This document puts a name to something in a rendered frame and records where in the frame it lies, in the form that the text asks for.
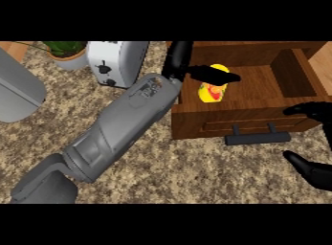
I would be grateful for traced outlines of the brown wooden cabinet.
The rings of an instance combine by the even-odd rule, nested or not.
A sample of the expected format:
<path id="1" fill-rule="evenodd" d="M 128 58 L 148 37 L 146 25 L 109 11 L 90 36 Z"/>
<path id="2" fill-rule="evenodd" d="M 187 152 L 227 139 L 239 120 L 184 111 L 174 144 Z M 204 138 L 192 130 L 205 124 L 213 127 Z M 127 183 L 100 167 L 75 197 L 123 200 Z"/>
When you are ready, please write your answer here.
<path id="1" fill-rule="evenodd" d="M 270 65 L 280 51 L 298 49 L 311 58 L 325 44 L 325 41 L 195 41 L 189 65 Z"/>

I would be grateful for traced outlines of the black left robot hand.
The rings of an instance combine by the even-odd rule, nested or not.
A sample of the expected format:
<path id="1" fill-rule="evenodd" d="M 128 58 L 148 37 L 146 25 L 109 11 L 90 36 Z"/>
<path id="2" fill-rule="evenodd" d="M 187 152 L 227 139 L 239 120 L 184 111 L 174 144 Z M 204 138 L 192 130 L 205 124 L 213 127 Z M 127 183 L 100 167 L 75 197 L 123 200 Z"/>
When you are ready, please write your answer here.
<path id="1" fill-rule="evenodd" d="M 226 73 L 217 68 L 207 65 L 189 65 L 192 54 L 192 41 L 173 41 L 167 51 L 161 76 L 176 78 L 183 81 L 184 75 L 199 82 L 207 82 L 214 86 L 221 86 L 230 82 L 239 82 L 241 76 L 233 73 Z"/>

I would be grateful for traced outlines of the rounded grey appliance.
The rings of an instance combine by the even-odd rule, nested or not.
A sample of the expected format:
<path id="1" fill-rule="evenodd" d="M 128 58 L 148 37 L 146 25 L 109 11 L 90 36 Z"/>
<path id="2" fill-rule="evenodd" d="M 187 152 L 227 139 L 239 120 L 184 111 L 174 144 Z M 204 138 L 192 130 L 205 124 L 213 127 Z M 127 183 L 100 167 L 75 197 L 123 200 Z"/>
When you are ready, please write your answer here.
<path id="1" fill-rule="evenodd" d="M 0 48 L 0 122 L 25 119 L 41 107 L 44 83 Z"/>

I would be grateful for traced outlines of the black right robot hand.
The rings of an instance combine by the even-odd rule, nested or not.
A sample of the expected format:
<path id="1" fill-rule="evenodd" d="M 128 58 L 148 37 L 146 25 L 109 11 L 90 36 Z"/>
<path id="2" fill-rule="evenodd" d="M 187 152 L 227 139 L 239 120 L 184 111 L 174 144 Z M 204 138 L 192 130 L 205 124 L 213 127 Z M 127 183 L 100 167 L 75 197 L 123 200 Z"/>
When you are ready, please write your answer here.
<path id="1" fill-rule="evenodd" d="M 322 130 L 332 152 L 332 102 L 310 101 L 298 103 L 285 108 L 282 112 L 285 115 L 304 114 L 308 119 L 322 123 Z M 282 156 L 308 184 L 316 189 L 332 191 L 332 165 L 308 161 L 289 150 L 282 153 Z"/>

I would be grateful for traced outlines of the white toaster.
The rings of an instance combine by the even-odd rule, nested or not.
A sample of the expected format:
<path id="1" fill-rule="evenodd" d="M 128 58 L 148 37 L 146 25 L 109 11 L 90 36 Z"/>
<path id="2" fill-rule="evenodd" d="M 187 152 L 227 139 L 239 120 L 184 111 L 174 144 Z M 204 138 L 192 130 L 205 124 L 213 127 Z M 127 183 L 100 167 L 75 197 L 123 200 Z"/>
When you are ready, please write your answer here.
<path id="1" fill-rule="evenodd" d="M 148 41 L 90 41 L 87 43 L 87 64 L 100 85 L 123 89 L 133 85 L 148 47 Z"/>

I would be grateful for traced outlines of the wooden drawer front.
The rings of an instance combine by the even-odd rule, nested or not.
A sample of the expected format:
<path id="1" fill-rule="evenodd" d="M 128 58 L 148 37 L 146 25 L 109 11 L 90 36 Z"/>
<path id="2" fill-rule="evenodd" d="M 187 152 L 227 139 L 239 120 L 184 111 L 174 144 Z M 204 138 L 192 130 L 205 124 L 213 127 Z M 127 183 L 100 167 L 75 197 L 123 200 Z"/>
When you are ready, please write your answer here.
<path id="1" fill-rule="evenodd" d="M 277 131 L 303 132 L 319 125 L 305 115 L 286 116 L 286 107 L 308 101 L 332 102 L 332 96 L 274 98 L 267 100 L 201 101 L 174 104 L 171 108 L 171 136 L 174 140 L 223 137 L 233 134 L 266 133 L 269 123 Z"/>

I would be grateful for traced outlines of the open wooden drawer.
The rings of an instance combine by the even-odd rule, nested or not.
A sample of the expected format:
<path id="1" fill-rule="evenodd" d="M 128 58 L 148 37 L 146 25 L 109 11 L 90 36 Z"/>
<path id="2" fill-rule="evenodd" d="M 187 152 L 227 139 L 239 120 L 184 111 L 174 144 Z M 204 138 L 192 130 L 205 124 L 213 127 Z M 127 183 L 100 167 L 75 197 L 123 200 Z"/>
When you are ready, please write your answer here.
<path id="1" fill-rule="evenodd" d="M 229 83 L 221 102 L 202 102 L 199 83 L 190 77 L 184 78 L 180 103 L 174 105 L 177 113 L 285 108 L 301 102 L 331 101 L 300 49 L 280 50 L 266 65 L 229 69 L 241 76 L 241 81 Z"/>

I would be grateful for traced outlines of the green plant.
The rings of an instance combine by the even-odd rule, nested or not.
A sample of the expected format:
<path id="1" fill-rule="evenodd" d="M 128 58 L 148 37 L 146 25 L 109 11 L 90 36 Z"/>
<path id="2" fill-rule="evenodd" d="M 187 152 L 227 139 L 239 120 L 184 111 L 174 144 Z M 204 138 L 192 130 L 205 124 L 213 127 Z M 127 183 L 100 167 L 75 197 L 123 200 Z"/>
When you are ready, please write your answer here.
<path id="1" fill-rule="evenodd" d="M 56 58 L 75 56 L 86 48 L 86 41 L 43 41 L 44 48 L 31 44 L 31 47 L 46 51 Z"/>

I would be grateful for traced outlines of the white plant pot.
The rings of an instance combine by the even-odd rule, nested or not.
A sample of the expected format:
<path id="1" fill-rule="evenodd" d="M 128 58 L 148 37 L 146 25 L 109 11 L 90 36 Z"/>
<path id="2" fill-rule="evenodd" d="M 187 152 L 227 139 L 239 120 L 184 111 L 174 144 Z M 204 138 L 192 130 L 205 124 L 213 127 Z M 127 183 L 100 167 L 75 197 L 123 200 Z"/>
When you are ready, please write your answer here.
<path id="1" fill-rule="evenodd" d="M 68 57 L 56 57 L 52 54 L 49 54 L 49 57 L 63 70 L 77 70 L 87 65 L 86 49 Z"/>

